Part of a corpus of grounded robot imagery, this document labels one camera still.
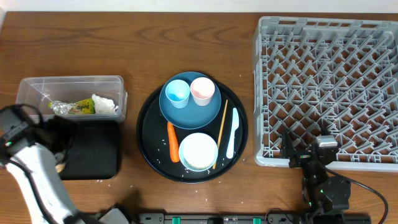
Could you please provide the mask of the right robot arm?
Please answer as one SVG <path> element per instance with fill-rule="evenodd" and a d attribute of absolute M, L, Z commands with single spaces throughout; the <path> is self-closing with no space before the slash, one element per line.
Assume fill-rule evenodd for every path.
<path fill-rule="evenodd" d="M 351 184 L 342 177 L 328 175 L 326 165 L 336 160 L 340 144 L 326 129 L 306 150 L 296 150 L 289 132 L 282 134 L 281 157 L 290 168 L 303 172 L 302 194 L 310 208 L 292 223 L 343 223 L 342 211 L 349 208 Z"/>

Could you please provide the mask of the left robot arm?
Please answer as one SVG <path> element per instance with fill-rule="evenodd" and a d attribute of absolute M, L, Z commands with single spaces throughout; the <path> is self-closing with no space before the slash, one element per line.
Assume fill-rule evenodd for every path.
<path fill-rule="evenodd" d="M 76 208 L 56 166 L 65 161 L 78 125 L 60 116 L 34 121 L 26 107 L 1 109 L 1 167 L 17 181 L 32 223 L 132 223 L 120 205 L 100 213 Z"/>

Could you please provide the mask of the orange carrot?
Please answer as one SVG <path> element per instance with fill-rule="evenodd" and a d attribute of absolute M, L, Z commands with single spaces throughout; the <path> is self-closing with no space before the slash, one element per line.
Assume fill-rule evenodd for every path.
<path fill-rule="evenodd" d="M 172 162 L 177 163 L 180 161 L 179 145 L 174 126 L 171 122 L 167 123 L 167 133 L 169 137 L 169 153 Z"/>

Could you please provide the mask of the green snack wrapper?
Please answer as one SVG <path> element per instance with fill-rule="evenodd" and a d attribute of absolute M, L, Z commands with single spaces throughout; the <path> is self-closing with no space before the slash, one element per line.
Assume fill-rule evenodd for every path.
<path fill-rule="evenodd" d="M 77 101 L 75 103 L 64 103 L 61 101 L 53 101 L 49 103 L 48 107 L 52 109 L 54 113 L 57 115 L 95 113 L 95 104 L 91 98 Z"/>

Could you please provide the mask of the dried brown mushroom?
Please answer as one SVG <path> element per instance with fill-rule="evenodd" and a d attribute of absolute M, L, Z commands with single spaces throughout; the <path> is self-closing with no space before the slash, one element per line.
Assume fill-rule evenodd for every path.
<path fill-rule="evenodd" d="M 57 164 L 55 166 L 55 170 L 57 171 L 57 173 L 60 173 L 62 170 L 64 170 L 65 168 L 65 164 Z"/>

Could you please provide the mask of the white tissue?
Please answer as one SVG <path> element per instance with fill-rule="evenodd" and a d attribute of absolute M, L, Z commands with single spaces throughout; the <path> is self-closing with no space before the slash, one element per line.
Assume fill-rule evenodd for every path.
<path fill-rule="evenodd" d="M 113 100 L 100 97 L 96 94 L 91 96 L 94 103 L 96 114 L 112 114 L 118 110 L 118 106 L 114 104 Z"/>

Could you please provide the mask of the light blue rice bowl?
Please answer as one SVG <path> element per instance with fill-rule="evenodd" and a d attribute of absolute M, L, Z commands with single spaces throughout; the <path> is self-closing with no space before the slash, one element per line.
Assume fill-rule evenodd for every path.
<path fill-rule="evenodd" d="M 205 133 L 193 133 L 180 143 L 179 157 L 186 169 L 203 172 L 216 163 L 218 146 L 211 136 Z"/>

